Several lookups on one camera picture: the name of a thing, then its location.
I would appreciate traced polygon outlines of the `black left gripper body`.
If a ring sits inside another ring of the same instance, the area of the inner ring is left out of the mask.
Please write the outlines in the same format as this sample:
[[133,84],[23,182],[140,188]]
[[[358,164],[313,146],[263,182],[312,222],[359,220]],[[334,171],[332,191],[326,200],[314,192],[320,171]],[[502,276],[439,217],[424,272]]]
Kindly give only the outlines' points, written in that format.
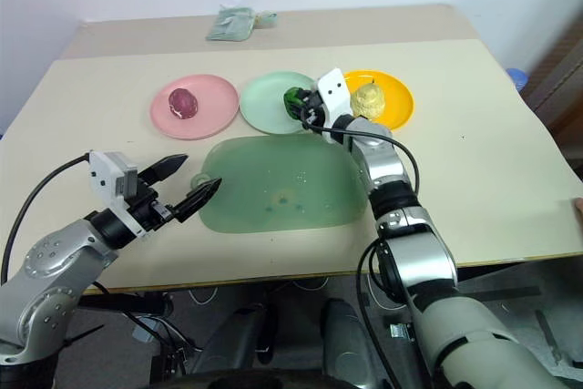
[[142,178],[137,177],[136,188],[125,197],[127,212],[145,231],[154,231],[174,220],[177,210],[160,200],[159,194]]

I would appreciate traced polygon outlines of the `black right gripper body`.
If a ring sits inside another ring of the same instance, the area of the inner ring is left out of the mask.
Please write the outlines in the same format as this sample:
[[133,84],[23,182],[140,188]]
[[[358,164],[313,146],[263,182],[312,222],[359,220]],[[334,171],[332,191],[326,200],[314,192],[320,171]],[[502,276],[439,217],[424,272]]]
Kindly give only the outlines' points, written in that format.
[[312,131],[320,131],[325,122],[324,104],[320,93],[313,97],[300,97],[301,106],[306,106],[310,111],[307,122],[302,122],[302,127]]

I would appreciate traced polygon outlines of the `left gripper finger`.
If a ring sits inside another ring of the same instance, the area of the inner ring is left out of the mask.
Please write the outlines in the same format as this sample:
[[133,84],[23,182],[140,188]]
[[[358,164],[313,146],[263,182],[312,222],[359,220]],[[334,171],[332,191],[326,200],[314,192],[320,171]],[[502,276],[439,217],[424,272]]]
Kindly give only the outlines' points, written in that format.
[[173,175],[188,159],[187,154],[174,154],[153,163],[138,174],[138,188],[144,189]]
[[200,183],[183,201],[172,208],[173,218],[178,222],[188,220],[212,199],[221,182],[221,178],[216,178]]

